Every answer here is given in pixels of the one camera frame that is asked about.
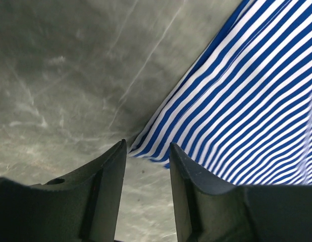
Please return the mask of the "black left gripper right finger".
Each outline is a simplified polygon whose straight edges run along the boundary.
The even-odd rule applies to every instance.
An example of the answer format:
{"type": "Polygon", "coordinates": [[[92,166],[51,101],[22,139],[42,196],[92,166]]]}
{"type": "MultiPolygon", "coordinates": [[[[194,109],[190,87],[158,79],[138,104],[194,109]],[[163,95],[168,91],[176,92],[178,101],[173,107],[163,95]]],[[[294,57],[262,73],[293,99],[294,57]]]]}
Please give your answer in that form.
{"type": "Polygon", "coordinates": [[[170,145],[178,241],[312,241],[312,186],[235,186],[170,145]]]}

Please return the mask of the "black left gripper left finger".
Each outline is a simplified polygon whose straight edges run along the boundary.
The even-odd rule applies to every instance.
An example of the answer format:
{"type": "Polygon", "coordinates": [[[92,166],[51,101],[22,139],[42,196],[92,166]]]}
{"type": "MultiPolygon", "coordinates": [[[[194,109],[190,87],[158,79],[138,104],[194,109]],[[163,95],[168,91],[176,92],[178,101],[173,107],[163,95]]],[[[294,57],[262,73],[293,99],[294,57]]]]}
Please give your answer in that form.
{"type": "Polygon", "coordinates": [[[0,241],[114,241],[127,144],[45,184],[0,177],[0,241]]]}

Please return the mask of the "blue white striped tank top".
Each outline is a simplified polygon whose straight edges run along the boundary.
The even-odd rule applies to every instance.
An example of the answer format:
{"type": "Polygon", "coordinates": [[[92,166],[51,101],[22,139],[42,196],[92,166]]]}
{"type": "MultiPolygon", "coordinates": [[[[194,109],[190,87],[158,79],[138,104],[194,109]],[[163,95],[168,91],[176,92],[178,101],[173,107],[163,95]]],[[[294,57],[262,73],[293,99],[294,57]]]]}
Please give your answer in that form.
{"type": "Polygon", "coordinates": [[[170,145],[235,185],[312,185],[312,1],[242,1],[129,156],[170,145]]]}

